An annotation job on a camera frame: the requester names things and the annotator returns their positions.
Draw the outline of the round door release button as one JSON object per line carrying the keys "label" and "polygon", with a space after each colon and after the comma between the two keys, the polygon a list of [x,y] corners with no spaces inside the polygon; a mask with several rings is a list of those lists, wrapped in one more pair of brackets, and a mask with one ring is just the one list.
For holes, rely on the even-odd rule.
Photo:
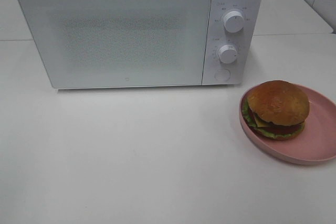
{"label": "round door release button", "polygon": [[230,79],[230,71],[228,69],[221,69],[215,73],[215,79],[220,82],[224,83]]}

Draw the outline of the white microwave door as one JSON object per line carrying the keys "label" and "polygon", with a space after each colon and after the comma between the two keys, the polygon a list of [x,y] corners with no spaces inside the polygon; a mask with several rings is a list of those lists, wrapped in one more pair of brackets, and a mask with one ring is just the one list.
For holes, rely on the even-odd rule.
{"label": "white microwave door", "polygon": [[55,89],[199,85],[210,0],[18,0]]}

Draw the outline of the upper white power knob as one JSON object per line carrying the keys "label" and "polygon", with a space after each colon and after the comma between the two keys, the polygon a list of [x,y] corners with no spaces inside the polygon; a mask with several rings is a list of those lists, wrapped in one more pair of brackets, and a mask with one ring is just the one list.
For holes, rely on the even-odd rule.
{"label": "upper white power knob", "polygon": [[243,13],[238,9],[229,10],[223,17],[224,27],[230,33],[240,31],[245,22]]}

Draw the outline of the white timer knob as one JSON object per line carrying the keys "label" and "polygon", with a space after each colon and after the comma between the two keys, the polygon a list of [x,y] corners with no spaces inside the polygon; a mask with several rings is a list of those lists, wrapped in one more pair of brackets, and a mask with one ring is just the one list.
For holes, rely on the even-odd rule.
{"label": "white timer knob", "polygon": [[230,64],[237,59],[238,51],[234,45],[226,44],[218,49],[217,55],[221,63]]}

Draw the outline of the pink round plate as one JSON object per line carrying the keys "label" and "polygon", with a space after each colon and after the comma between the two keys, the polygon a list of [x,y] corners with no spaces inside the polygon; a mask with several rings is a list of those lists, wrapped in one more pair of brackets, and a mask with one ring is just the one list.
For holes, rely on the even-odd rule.
{"label": "pink round plate", "polygon": [[261,151],[279,160],[299,164],[318,165],[335,159],[335,103],[325,95],[298,85],[307,95],[310,112],[305,128],[298,136],[289,140],[272,140],[254,132],[242,115],[247,90],[239,102],[239,120],[249,140]]}

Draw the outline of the toy hamburger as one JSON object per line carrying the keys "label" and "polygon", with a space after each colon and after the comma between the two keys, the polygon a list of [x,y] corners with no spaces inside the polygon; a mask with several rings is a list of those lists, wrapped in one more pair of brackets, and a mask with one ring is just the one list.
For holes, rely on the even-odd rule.
{"label": "toy hamburger", "polygon": [[247,92],[241,113],[247,126],[273,140],[288,140],[301,134],[310,112],[308,96],[297,85],[273,80]]}

